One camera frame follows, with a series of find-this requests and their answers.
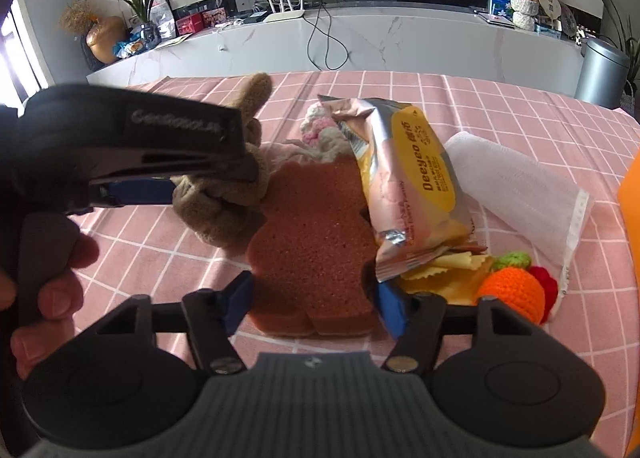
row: human hand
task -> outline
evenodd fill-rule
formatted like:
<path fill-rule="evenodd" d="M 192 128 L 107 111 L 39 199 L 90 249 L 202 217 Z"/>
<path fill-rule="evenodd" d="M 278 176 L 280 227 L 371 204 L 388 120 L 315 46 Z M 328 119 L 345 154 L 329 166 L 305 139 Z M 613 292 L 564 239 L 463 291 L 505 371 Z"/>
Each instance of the human hand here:
<path fill-rule="evenodd" d="M 82 285 L 71 269 L 83 269 L 98 259 L 94 239 L 80 235 L 68 261 L 67 270 L 49 281 L 38 294 L 38 308 L 44 317 L 31 326 L 18 328 L 11 337 L 11 350 L 17 360 L 17 372 L 25 379 L 74 336 L 73 314 L 82 308 Z M 0 269 L 0 311 L 15 301 L 15 283 Z"/>

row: snack package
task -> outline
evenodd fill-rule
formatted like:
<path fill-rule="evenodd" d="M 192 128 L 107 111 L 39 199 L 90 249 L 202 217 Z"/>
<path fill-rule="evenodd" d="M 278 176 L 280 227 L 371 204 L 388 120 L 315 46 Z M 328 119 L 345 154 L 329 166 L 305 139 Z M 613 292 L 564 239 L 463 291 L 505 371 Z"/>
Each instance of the snack package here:
<path fill-rule="evenodd" d="M 378 281 L 466 241 L 471 216 L 449 157 L 421 110 L 379 98 L 320 101 L 358 160 L 379 247 Z"/>

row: plastic packaging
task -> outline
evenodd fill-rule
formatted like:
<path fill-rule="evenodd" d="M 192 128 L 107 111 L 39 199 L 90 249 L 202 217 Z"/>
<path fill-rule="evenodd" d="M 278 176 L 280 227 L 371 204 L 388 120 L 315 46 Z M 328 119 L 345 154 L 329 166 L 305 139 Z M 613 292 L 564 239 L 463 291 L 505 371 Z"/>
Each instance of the plastic packaging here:
<path fill-rule="evenodd" d="M 562 266 L 564 295 L 591 211 L 589 193 L 526 155 L 466 131 L 450 138 L 445 148 L 462 190 Z"/>
<path fill-rule="evenodd" d="M 466 241 L 471 215 L 449 158 L 421 110 L 377 98 L 321 101 L 358 160 L 379 247 L 378 281 Z"/>

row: silver trash can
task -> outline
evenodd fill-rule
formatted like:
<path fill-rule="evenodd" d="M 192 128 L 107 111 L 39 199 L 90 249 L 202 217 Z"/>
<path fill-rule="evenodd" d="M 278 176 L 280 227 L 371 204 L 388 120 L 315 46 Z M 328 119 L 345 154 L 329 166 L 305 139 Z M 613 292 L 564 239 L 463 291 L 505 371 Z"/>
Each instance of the silver trash can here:
<path fill-rule="evenodd" d="M 616 47 L 590 38 L 582 45 L 584 63 L 575 98 L 614 110 L 620 108 L 631 60 Z"/>

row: trash can lid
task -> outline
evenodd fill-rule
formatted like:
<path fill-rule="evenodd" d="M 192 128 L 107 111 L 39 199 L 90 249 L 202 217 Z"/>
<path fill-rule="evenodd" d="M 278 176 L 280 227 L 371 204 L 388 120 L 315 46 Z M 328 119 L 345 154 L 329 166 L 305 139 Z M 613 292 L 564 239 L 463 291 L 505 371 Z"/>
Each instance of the trash can lid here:
<path fill-rule="evenodd" d="M 621 64 L 626 68 L 629 68 L 629 66 L 631 65 L 631 60 L 629 59 L 628 55 L 622 52 L 622 50 L 619 50 L 616 47 L 603 42 L 602 40 L 590 38 L 587 42 L 587 47 L 591 48 L 591 50 L 596 51 L 598 54 L 604 56 L 608 60 L 611 60 L 614 63 Z"/>

